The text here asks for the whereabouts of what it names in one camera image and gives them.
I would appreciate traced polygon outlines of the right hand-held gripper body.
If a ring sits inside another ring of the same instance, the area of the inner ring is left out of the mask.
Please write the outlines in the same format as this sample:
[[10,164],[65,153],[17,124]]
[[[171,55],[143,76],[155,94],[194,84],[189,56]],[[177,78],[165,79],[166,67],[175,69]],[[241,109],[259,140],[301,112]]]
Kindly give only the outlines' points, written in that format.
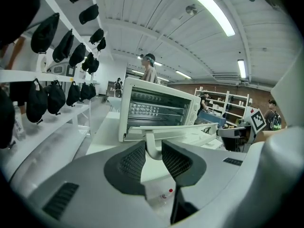
[[260,109],[247,109],[245,116],[238,120],[234,137],[243,144],[253,144],[257,134],[264,129],[266,121]]

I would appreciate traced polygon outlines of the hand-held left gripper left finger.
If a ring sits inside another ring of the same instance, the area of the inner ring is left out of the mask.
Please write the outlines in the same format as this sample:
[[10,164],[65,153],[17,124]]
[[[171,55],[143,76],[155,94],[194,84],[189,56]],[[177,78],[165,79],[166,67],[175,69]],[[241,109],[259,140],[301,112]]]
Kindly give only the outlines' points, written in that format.
[[28,201],[51,227],[165,228],[141,184],[145,160],[144,141],[86,155],[45,180]]

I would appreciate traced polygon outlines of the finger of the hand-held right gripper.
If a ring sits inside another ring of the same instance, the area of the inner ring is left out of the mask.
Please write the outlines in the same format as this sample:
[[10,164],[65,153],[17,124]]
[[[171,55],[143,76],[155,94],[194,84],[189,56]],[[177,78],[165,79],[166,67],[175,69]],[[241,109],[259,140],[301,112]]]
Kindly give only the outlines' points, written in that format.
[[221,128],[217,129],[216,135],[219,137],[234,137],[235,136],[235,128]]

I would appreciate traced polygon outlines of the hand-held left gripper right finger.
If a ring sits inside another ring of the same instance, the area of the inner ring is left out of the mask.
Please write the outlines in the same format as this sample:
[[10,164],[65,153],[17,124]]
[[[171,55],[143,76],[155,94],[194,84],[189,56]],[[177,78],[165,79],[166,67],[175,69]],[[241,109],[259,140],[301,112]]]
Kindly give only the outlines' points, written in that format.
[[221,228],[253,181],[259,149],[248,153],[162,141],[162,161],[176,183],[170,222],[176,227]]

